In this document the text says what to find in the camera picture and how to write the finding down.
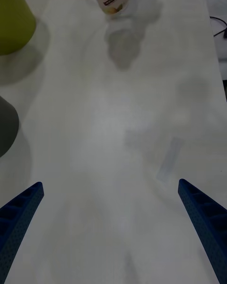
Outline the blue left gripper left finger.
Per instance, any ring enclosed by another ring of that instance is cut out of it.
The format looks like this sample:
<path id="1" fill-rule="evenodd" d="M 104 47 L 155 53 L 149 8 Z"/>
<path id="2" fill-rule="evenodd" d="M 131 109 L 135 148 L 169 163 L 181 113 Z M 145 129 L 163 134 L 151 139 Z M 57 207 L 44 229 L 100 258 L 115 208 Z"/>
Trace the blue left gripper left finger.
<path id="1" fill-rule="evenodd" d="M 44 197 L 36 182 L 0 209 L 0 283 L 5 283 L 28 226 Z"/>

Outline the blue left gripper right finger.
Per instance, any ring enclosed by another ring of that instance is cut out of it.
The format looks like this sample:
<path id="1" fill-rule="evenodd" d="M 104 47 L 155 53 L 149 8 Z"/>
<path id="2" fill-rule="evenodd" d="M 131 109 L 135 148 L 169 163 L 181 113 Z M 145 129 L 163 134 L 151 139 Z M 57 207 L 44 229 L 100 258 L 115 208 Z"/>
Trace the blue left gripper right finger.
<path id="1" fill-rule="evenodd" d="M 219 283 L 227 283 L 227 210 L 185 179 L 178 194 Z"/>

